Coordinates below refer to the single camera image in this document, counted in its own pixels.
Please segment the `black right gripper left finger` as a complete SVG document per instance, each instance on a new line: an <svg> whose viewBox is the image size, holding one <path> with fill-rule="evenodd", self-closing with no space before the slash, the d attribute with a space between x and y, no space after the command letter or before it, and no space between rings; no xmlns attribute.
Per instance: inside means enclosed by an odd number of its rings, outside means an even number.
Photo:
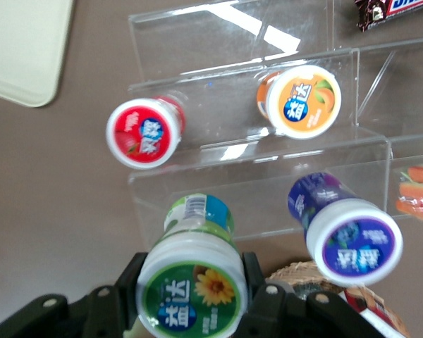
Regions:
<svg viewBox="0 0 423 338"><path fill-rule="evenodd" d="M62 294L33 299L0 322L0 337L122 337L136 318L136 282L147 253L136 253L114 284L71 303Z"/></svg>

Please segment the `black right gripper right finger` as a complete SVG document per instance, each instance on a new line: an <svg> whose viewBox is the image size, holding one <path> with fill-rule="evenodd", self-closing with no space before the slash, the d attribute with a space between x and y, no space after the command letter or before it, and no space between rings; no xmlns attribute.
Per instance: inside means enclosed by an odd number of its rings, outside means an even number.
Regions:
<svg viewBox="0 0 423 338"><path fill-rule="evenodd" d="M381 337L340 296L313 292L300 299L290 285L266 282L254 252L243 253L250 302L235 337Z"/></svg>

